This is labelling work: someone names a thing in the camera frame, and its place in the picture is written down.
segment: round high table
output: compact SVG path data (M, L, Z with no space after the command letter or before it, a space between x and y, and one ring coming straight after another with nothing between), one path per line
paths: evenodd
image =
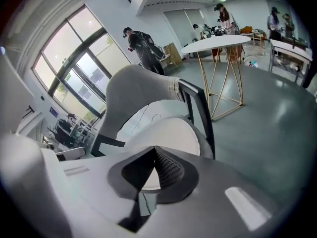
M207 38L207 39L204 39L204 40L200 40L200 41L194 42L194 43L189 44L188 46L186 46L186 47L184 47L182 49L182 53L197 53L197 55L198 55L198 60L199 60L199 63L200 63L200 67L202 69L202 74L203 74L205 96L206 96L208 107L210 107L210 98L209 98L209 96L212 96L212 95L218 96L218 100L217 100L216 105L215 105L215 107L214 107L214 109L212 111L212 114L211 114L211 119L216 119L216 118L218 118L218 117L230 112L231 110L233 110L233 109L235 109L235 108L237 108L237 107L239 107L239 106L241 106L243 104L242 79L241 79L240 67L239 67L239 63L238 63L238 55L236 54L235 47L236 46L241 46L243 43L246 43L246 42L248 42L250 40L251 40L251 38L249 38L247 36L242 36L242 35L222 35L222 36L215 36L215 37L211 37L211 38ZM226 71L226 74L225 74L225 77L224 77L224 81L223 81L223 85L222 85L221 91L220 91L219 94L217 94L217 93L212 93L211 92L211 86L212 86L213 78L214 78L214 75L215 75L215 72L216 72L216 67L217 67L217 62L218 62L218 58L219 58L219 49L220 48L224 48L226 50L226 52L227 52L227 55L228 55L228 66L227 66L227 71ZM202 60L201 60L201 58L199 56L199 52L200 51L205 51L205 50L212 50L212 49L218 49L218 52L217 52L218 55L217 55L217 59L216 59L215 65L214 65L214 70L213 70L213 74L212 74L211 83L210 83L210 86L208 88L206 74L205 74L205 70L204 70L204 67L203 67ZM235 58L235 60L236 60L236 64L237 64L237 68L238 68L238 74L239 74L239 81L240 82L238 82L235 69L234 69L234 67L232 65L232 58ZM235 77L236 82L237 82L238 91L239 91L239 97L240 97L239 101L231 99L229 97L226 97L226 96L222 95L222 92L223 92L223 89L224 89L224 85L225 85L226 80L227 80L229 66L231 66L233 74L234 74L234 77ZM238 105L236 105L233 108L231 108L231 109L229 109L229 110L227 110L227 111L225 111L225 112L223 112L223 113L221 113L221 114L219 114L219 115L214 117L214 112L216 111L216 108L218 106L219 100L221 98L226 98L228 100L237 102Z

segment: person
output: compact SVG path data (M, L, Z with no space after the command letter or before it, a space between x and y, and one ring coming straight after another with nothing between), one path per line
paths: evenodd
M204 35L207 35L207 38L211 36L210 32L206 30L204 25L194 24L193 28L200 33L201 39L204 39Z
M128 49L136 51L145 69L165 75L160 62L157 60L157 58L162 59L163 53L154 45L149 34L133 31L130 27L126 27L123 34L128 37Z
M280 34L281 27L279 25L279 20L277 17L278 14L279 14L279 11L277 10L277 8L272 7L271 15L269 17L269 27L271 29L269 38L272 40L281 41L282 36Z
M237 25L232 14L229 14L223 4L218 3L214 10L219 11L220 24L225 27L226 34L235 34L235 26Z
M283 18L285 19L285 37L292 38L294 31L294 23L291 21L291 16L289 14L284 14Z

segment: window frame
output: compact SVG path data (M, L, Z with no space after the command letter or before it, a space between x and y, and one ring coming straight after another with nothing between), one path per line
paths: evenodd
M106 111L103 111L102 113L99 113L97 110L92 108L77 92L75 92L64 80L64 78L68 75L68 73L71 71L71 69L74 69L76 74L80 77L80 79L83 81L84 84L86 84L96 95L99 97L102 101L106 103L106 95L93 83L90 81L90 79L84 75L84 73L81 73L81 69L76 64L77 61L85 54L87 53L91 59L96 63L96 65L100 68L100 70L105 74L106 77L111 79L112 75L109 73L109 71L101 64L101 62L98 60L98 58L92 53L92 51L89 49L89 47L97 41L99 38L101 38L103 35L108 34L108 32L103 28L103 26L94 32L92 35L90 35L85 41L82 40L82 38L79 36L79 34L76 32L76 30L73 28L73 26L70 24L70 19L80 13L82 10L88 9L85 5L80 7L78 10L73 12L70 16L65 18L63 22L54 30L54 32L50 35L50 37L46 40L45 44L42 46L42 48L39 51L39 54L36 57L36 60L31 67L33 73L35 74L35 77L38 79L40 84L44 87L44 89L47 91L48 95L67 113L68 111L62 106L60 101L57 100L57 98L54 97L54 93L58 88L58 85L61 83L64 85L64 87L69 91L85 108L87 108L91 113L93 113L97 119L101 119ZM67 62L66 66L61 67L61 69L56 73L53 66L51 65L50 61L44 54L45 48L48 46L50 41L54 38L56 33L59 32L59 30L65 25L68 24L71 29L74 31L76 36L80 39L81 44L70 54L70 56L67 58L65 62ZM36 73L35 67L37 62L39 61L40 57L43 57L47 65L49 66L50 70L54 74L54 80L51 83L50 88L48 88L40 76Z

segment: window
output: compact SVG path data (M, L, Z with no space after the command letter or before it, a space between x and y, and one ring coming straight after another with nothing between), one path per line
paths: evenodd
M111 75L127 64L113 39L84 7L58 27L33 71L60 106L92 124L105 113Z

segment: white desk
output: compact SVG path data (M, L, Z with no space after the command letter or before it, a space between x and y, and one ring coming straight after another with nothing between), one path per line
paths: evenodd
M242 35L222 35L222 36L215 36L215 37L212 37L212 38L208 38L208 39L204 39L204 40L200 40L200 41L197 41L197 42L194 42L194 43L191 43L189 44L188 46L184 47L182 49L182 52L183 53L195 53L197 52L197 55L198 55L198 59L199 59L199 63L200 63L200 66L201 66L201 69L202 69L202 74L203 74L203 82L204 82L204 88L205 88L205 95L206 95L206 100L207 100L207 104L208 104L208 107L210 105L210 98L209 96L211 95L216 95L216 96L219 96L217 102L216 102L216 105L213 109L213 112L211 114L211 119L215 119L219 116L222 116L226 113L228 113L229 111L241 106L243 104L243 91L242 91L242 79L241 79L241 74L240 74L240 67L239 67L239 63L238 63L238 59L237 59L237 56L236 56L236 52L235 52L235 46L239 46L239 45L242 45L243 43L246 43L248 41L250 41L251 38L247 37L247 36L242 36ZM211 92L211 86L212 86L212 82L213 82L213 79L214 79L214 75L215 75L215 72L216 72L216 67L217 67L217 62L218 62L218 57L217 56L217 60L215 62L215 66L214 66L214 70L213 70L213 75L212 75L212 79L211 79L211 84L210 84L210 87L208 88L208 83L207 83L207 79L206 79L206 74L205 74L205 70L204 70L204 67L203 67L203 63L200 59L200 56L199 56L199 53L200 51L205 51L205 50L212 50L212 49L218 49L218 52L219 52L219 49L220 48L225 48L227 54L228 54L228 66L227 66L227 71L226 71L226 75L225 75L225 78L224 78L224 81L223 81L223 85L222 85L222 88L221 88L221 91L220 91L220 94L217 94L217 93L212 93ZM231 54L234 54L234 57L237 61L237 67L238 67L238 74L239 74L239 81L240 83L238 82L238 79L237 79L237 76L236 76L236 72L233 68L233 65L232 65L232 62L231 62ZM224 89L224 85L226 83L226 80L227 80L227 75L228 75L228 71L229 71L229 65L231 65L231 68L233 70L233 73L234 73L234 77L236 79L236 82L237 82L237 85L238 85L238 91L239 91L239 96L240 96L240 100L237 101L237 100L234 100L234 99L231 99L231 98L228 98L228 97L225 97L225 96L222 96L222 92L223 92L223 89ZM234 102L237 102L238 105L236 105L235 107L229 109L228 111L226 112L223 112L217 116L213 116L214 115L214 112L218 106L218 103L219 103L219 100L224 97L226 99L229 99L231 101L234 101Z
M276 40L271 40L271 57L269 60L269 66L268 71L272 72L273 68L273 60L274 60L274 51L281 52L283 54L287 54L291 57L294 57L304 63L307 64L307 66L313 61L313 58L305 51L298 47L294 47L291 44L280 42Z

